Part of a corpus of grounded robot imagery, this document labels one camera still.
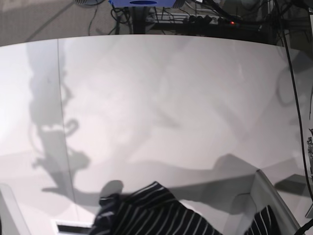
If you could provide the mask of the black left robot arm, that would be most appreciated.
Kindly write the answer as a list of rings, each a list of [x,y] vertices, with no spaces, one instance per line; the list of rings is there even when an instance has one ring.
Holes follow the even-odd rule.
[[[313,178],[313,129],[309,128],[309,135],[307,139],[307,145],[308,145],[308,157],[309,157],[309,163],[310,163],[310,177]]]

